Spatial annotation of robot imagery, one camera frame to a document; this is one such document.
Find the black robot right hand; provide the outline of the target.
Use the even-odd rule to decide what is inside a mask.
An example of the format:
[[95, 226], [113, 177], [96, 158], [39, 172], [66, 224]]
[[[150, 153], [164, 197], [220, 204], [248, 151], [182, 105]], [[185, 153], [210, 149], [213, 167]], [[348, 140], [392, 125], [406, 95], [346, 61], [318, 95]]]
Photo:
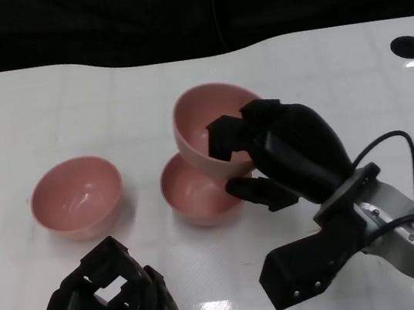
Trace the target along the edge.
[[233, 177], [229, 195], [270, 211], [304, 198], [322, 204], [352, 175], [352, 162], [335, 131], [314, 110], [277, 99], [255, 99], [241, 117], [220, 116], [208, 130], [208, 155], [229, 161], [248, 153], [263, 177]]

